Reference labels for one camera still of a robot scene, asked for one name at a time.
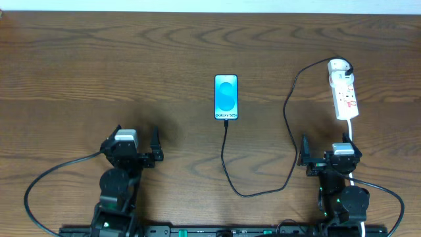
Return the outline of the blue Galaxy smartphone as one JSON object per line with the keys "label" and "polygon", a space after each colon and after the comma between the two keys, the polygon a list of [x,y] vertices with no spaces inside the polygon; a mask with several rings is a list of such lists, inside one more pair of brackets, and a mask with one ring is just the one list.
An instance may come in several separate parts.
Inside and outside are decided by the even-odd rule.
{"label": "blue Galaxy smartphone", "polygon": [[214,117],[216,120],[238,119],[238,77],[217,74],[214,77]]}

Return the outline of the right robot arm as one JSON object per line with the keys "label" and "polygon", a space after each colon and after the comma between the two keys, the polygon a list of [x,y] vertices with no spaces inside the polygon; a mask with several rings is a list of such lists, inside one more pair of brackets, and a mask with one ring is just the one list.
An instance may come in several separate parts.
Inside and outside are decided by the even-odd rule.
{"label": "right robot arm", "polygon": [[302,137],[299,165],[307,168],[307,176],[316,176],[320,182],[318,205],[325,219],[318,224],[319,236],[362,235],[361,223],[366,220],[370,194],[365,188],[345,183],[361,157],[347,134],[321,158],[311,155],[309,141]]}

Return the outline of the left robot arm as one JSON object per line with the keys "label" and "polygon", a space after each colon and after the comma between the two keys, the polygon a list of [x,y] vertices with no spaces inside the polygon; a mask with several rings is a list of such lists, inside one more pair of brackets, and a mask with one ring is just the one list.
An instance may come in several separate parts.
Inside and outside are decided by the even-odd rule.
{"label": "left robot arm", "polygon": [[117,126],[101,144],[112,168],[100,178],[101,194],[90,224],[92,237],[139,236],[142,228],[135,214],[137,192],[143,169],[152,169],[157,161],[164,160],[159,130],[153,129],[149,153],[137,151],[137,131]]}

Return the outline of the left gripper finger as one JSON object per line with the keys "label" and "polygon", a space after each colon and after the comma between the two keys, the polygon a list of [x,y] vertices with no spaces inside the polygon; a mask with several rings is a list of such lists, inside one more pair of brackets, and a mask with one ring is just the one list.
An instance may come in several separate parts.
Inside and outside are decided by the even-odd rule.
{"label": "left gripper finger", "polygon": [[157,126],[154,127],[153,129],[150,147],[153,153],[157,155],[163,154],[163,150],[162,150],[161,143],[159,140],[159,129]]}
{"label": "left gripper finger", "polygon": [[108,153],[108,152],[111,152],[113,150],[113,147],[118,143],[115,139],[115,136],[116,136],[117,132],[121,129],[122,129],[121,125],[118,125],[114,129],[114,131],[111,133],[111,135],[108,136],[107,139],[102,142],[102,144],[100,146],[100,149],[99,149],[99,151],[101,153]]}

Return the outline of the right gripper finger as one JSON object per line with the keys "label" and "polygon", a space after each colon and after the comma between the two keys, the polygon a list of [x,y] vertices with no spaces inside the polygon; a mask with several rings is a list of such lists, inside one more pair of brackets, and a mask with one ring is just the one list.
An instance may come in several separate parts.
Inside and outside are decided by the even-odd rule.
{"label": "right gripper finger", "polygon": [[307,136],[305,134],[302,135],[302,144],[299,152],[299,162],[297,163],[299,166],[307,166],[311,158],[310,154],[310,146]]}
{"label": "right gripper finger", "polygon": [[350,138],[350,136],[349,136],[349,134],[348,133],[346,133],[346,132],[344,132],[343,134],[342,134],[342,142],[343,143],[353,143],[352,142],[352,139]]}

